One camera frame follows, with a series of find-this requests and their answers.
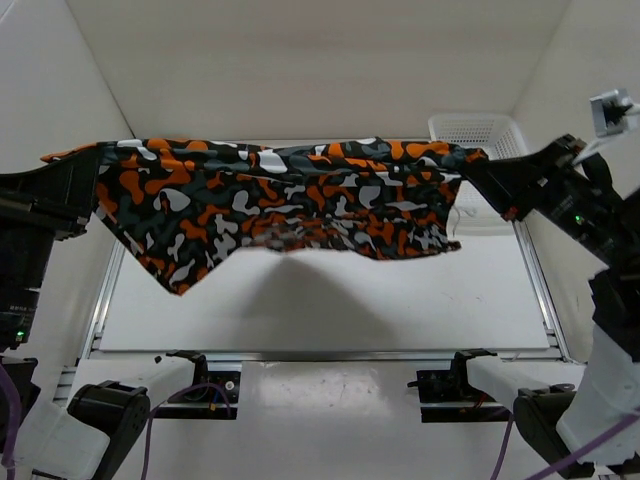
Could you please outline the camouflage patterned shorts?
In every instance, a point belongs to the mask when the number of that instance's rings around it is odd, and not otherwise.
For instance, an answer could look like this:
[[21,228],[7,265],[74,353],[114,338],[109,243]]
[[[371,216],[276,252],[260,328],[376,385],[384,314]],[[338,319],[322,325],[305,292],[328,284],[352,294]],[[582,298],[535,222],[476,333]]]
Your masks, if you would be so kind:
[[446,142],[362,140],[272,148],[192,139],[96,142],[46,162],[96,161],[96,214],[168,292],[242,248],[407,260],[459,249],[447,223],[469,164]]

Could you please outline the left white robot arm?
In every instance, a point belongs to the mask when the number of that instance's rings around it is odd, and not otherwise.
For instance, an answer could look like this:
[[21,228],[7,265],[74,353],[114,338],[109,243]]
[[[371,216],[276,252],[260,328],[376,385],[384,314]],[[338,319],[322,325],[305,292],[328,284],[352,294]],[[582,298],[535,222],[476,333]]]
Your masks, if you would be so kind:
[[144,387],[81,387],[66,406],[42,393],[35,358],[9,351],[30,338],[53,246],[85,234],[97,205],[97,145],[1,177],[1,465],[56,479],[112,479],[150,412]]

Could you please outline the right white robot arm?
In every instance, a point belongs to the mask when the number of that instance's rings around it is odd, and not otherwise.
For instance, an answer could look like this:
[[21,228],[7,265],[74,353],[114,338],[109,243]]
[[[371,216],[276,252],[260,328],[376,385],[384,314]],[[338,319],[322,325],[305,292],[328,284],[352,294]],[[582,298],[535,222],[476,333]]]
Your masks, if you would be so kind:
[[579,386],[543,384],[484,351],[461,352],[449,375],[460,399],[481,391],[546,462],[540,478],[639,469],[639,196],[619,195],[592,147],[561,137],[520,158],[467,162],[461,174],[506,220],[537,211],[601,260],[589,283],[593,344]]

